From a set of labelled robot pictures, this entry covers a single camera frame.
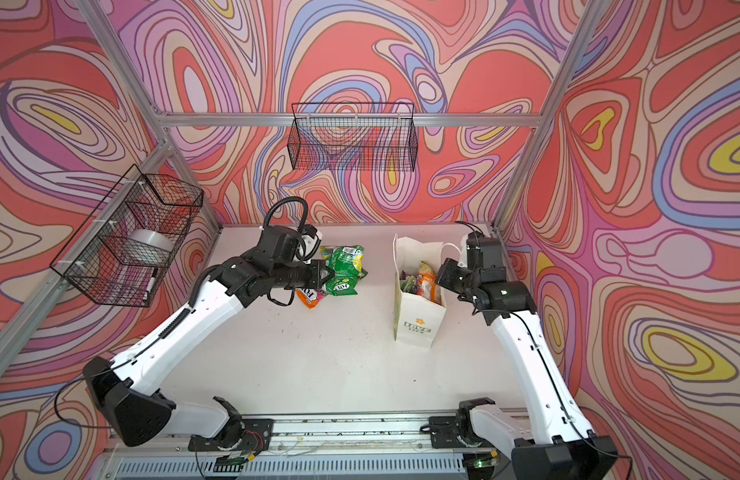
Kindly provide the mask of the green snack bag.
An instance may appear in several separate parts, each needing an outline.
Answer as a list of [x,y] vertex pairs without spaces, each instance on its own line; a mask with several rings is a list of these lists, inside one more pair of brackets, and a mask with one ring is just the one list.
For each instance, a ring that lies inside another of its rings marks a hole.
[[324,285],[325,293],[335,297],[357,295],[357,284],[367,274],[363,268],[365,249],[361,245],[324,247],[321,253],[334,272]]

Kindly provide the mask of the orange snack bag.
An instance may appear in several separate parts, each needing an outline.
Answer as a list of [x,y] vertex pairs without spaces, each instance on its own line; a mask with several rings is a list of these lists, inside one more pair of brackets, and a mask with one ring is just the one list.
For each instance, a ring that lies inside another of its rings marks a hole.
[[417,295],[439,304],[441,294],[436,285],[436,273],[426,262],[421,262],[417,274]]

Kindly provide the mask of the white paper bag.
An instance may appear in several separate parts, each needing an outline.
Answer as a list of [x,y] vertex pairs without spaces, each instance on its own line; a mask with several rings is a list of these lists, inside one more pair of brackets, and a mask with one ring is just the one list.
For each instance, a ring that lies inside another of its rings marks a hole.
[[393,241],[394,262],[394,339],[421,348],[431,348],[447,312],[442,290],[439,304],[417,295],[417,274],[421,262],[438,273],[447,250],[459,253],[452,243],[420,242],[396,236]]

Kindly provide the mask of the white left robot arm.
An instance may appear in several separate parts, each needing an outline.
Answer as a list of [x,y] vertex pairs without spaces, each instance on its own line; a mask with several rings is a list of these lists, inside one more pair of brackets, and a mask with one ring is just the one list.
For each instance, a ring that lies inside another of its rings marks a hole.
[[162,435],[191,435],[218,450],[237,447],[246,428],[229,401],[215,397],[211,406],[177,402],[161,386],[204,339],[258,299],[272,301],[275,290],[318,290],[334,277],[326,261],[315,257],[321,236],[308,224],[308,212],[302,197],[277,201],[254,247],[207,267],[188,300],[132,347],[85,365],[81,380],[106,429],[128,447]]

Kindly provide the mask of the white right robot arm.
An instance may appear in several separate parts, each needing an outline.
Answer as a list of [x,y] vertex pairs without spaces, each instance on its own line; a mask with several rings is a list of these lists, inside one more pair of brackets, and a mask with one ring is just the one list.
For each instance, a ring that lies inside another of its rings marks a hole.
[[634,472],[632,456],[596,432],[567,387],[550,352],[539,309],[527,286],[506,273],[502,242],[468,223],[462,260],[447,258],[438,287],[456,294],[483,317],[509,356],[529,417],[523,430],[487,398],[460,402],[457,438],[469,448],[494,447],[518,479],[603,479],[617,462]]

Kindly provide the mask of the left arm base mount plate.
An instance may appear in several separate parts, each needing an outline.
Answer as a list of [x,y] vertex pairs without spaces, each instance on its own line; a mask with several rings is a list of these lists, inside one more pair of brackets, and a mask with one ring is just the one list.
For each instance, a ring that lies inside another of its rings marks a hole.
[[261,453],[269,449],[274,420],[271,418],[230,419],[212,438],[193,435],[188,444],[191,452]]

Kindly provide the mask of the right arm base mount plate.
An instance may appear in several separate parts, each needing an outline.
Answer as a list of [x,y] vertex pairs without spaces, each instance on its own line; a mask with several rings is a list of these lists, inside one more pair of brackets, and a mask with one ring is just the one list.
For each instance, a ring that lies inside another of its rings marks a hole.
[[431,416],[419,429],[429,435],[434,449],[481,448],[483,441],[468,435],[456,415]]

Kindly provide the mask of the red Fox's candy bag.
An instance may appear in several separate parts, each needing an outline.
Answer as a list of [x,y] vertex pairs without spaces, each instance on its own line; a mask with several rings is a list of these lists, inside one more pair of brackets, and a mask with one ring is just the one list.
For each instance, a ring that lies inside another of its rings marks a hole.
[[315,308],[325,298],[325,294],[321,290],[297,288],[295,293],[308,309]]

